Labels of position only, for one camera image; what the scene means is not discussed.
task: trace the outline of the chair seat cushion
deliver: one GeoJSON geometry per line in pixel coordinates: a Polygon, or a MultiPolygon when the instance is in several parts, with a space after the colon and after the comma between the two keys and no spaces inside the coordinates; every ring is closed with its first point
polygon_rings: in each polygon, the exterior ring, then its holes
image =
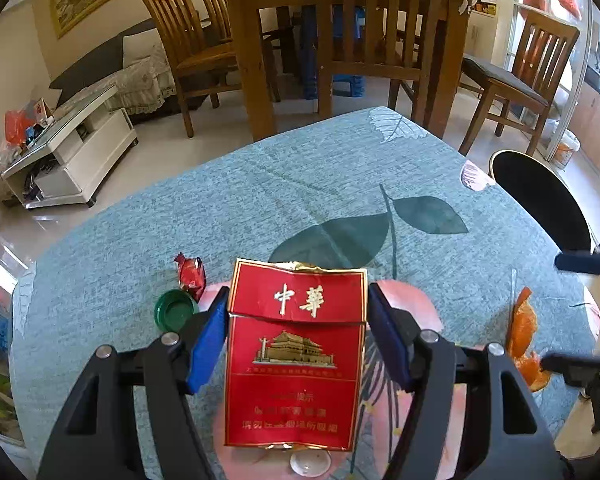
{"type": "Polygon", "coordinates": [[[193,56],[187,57],[176,67],[179,73],[197,72],[235,64],[235,51],[232,43],[211,46],[193,56]]]}
{"type": "Polygon", "coordinates": [[[494,64],[489,63],[483,59],[478,59],[477,57],[470,56],[469,54],[464,54],[464,59],[462,60],[462,69],[468,66],[470,69],[479,70],[489,79],[495,79],[500,81],[516,90],[521,91],[523,94],[531,97],[533,100],[538,101],[544,106],[549,105],[549,101],[547,101],[544,97],[542,97],[538,92],[536,92],[531,86],[520,81],[516,76],[514,76],[511,72],[500,68],[494,64]]]}

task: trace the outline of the white cushion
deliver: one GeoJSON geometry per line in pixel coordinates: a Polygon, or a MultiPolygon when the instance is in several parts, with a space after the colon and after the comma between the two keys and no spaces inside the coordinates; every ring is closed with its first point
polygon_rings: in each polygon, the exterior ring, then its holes
{"type": "Polygon", "coordinates": [[[122,67],[126,68],[145,57],[151,56],[157,48],[163,49],[164,47],[156,28],[150,28],[132,36],[125,36],[122,38],[122,67]]]}

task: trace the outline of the metal bolt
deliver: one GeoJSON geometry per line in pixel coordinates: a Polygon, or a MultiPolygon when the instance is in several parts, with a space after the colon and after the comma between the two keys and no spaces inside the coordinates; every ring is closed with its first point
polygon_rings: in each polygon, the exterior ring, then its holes
{"type": "Polygon", "coordinates": [[[427,328],[426,330],[420,332],[420,339],[422,339],[425,343],[433,344],[440,340],[440,336],[437,332],[427,328]]]}
{"type": "Polygon", "coordinates": [[[165,332],[162,334],[160,341],[165,346],[173,346],[180,340],[180,336],[175,332],[165,332]]]}
{"type": "Polygon", "coordinates": [[[113,353],[113,348],[110,345],[100,345],[96,348],[96,355],[100,359],[106,359],[113,353]]]}
{"type": "Polygon", "coordinates": [[[501,356],[504,355],[504,348],[500,343],[489,343],[487,350],[491,355],[501,356]]]}

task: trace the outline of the leaf stem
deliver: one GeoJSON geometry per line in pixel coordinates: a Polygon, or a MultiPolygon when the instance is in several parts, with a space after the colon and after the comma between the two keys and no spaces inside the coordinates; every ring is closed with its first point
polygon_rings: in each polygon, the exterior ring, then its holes
{"type": "Polygon", "coordinates": [[[389,204],[389,196],[384,190],[384,186],[380,184],[380,191],[382,191],[382,198],[384,198],[384,203],[386,205],[386,212],[389,215],[389,229],[391,229],[391,247],[392,247],[392,255],[391,255],[391,276],[394,280],[398,279],[398,261],[397,261],[397,251],[398,251],[398,242],[395,237],[395,225],[394,225],[394,215],[391,213],[391,206],[389,204]]]}

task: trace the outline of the floor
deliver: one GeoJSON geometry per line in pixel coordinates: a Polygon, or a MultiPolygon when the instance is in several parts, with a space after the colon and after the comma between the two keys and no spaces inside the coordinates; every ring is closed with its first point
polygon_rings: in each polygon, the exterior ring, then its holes
{"type": "MultiPolygon", "coordinates": [[[[316,121],[316,103],[302,99],[301,89],[289,76],[282,77],[280,83],[283,101],[274,105],[279,131],[316,121]]],[[[334,113],[386,105],[387,95],[386,80],[368,78],[365,97],[334,97],[334,113]]],[[[187,139],[180,115],[136,126],[138,145],[124,156],[104,182],[93,208],[75,205],[33,211],[11,209],[0,231],[0,285],[10,293],[17,278],[46,248],[125,196],[249,144],[251,134],[242,93],[227,92],[221,94],[220,100],[218,110],[213,110],[206,100],[199,110],[192,112],[196,131],[193,139],[187,139]]],[[[477,103],[474,94],[464,90],[458,92],[443,138],[454,149],[458,149],[477,103]]],[[[401,92],[397,111],[409,116],[410,109],[410,101],[401,92]]],[[[484,171],[488,171],[492,153],[502,149],[524,152],[528,144],[520,131],[508,126],[501,137],[495,137],[494,127],[492,121],[485,122],[468,156],[484,171]]],[[[542,160],[538,153],[536,158],[542,160]]],[[[600,174],[581,153],[575,154],[566,170],[557,171],[557,174],[576,197],[594,238],[600,240],[600,174]]],[[[586,285],[600,306],[600,278],[586,280],[586,285]]]]}

